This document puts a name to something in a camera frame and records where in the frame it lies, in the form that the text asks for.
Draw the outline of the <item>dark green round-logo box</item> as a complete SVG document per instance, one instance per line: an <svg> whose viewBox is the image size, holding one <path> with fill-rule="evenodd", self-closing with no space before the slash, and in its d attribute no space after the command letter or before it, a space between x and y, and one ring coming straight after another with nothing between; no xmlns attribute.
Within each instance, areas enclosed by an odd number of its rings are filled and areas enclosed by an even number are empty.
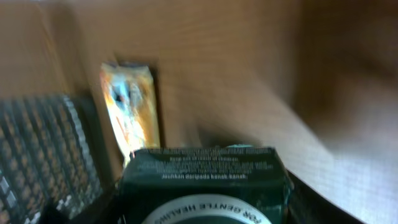
<svg viewBox="0 0 398 224"><path fill-rule="evenodd" d="M292 183L275 149L141 149L120 181L121 221L285 223Z"/></svg>

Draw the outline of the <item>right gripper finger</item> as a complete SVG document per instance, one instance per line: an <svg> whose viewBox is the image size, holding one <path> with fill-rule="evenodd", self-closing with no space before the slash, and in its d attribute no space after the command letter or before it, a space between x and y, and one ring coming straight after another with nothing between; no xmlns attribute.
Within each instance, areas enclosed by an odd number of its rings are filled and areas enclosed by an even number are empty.
<svg viewBox="0 0 398 224"><path fill-rule="evenodd" d="M290 194L288 224L363 224L357 218L323 198L296 175L288 171L294 189Z"/></svg>

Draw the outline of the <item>yellow wet wipes pack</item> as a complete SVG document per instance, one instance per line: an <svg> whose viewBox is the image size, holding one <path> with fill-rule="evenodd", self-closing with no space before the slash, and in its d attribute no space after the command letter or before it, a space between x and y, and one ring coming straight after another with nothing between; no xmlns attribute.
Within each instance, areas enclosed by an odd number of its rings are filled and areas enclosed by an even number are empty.
<svg viewBox="0 0 398 224"><path fill-rule="evenodd" d="M147 65L102 63L101 89L123 167L134 152L160 147L154 78Z"/></svg>

